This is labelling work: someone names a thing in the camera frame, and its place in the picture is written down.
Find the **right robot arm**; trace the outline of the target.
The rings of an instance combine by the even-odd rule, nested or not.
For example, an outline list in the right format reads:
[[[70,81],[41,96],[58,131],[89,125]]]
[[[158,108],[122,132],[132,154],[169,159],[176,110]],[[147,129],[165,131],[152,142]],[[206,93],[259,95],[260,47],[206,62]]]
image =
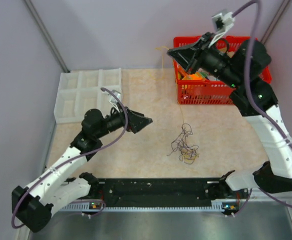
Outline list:
[[[263,43],[247,37],[233,56],[216,48],[207,32],[197,41],[170,48],[170,56],[188,74],[204,70],[232,89],[230,99],[256,132],[267,161],[254,170],[230,171],[219,192],[230,198],[237,190],[258,188],[268,194],[292,191],[292,139],[282,121],[277,97],[260,76],[271,63]]]

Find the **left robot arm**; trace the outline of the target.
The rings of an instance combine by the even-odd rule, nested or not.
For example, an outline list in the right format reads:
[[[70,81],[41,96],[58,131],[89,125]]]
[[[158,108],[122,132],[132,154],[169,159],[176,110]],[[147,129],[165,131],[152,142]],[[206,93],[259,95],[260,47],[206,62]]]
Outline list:
[[[134,134],[150,125],[153,120],[142,113],[122,107],[103,116],[98,109],[91,109],[84,115],[82,129],[61,157],[41,176],[25,187],[18,186],[12,192],[12,228],[18,229],[15,220],[32,232],[41,231],[51,218],[63,207],[82,198],[94,198],[99,186],[90,173],[66,184],[66,179],[79,167],[86,164],[99,151],[106,148],[101,138],[122,129]]]

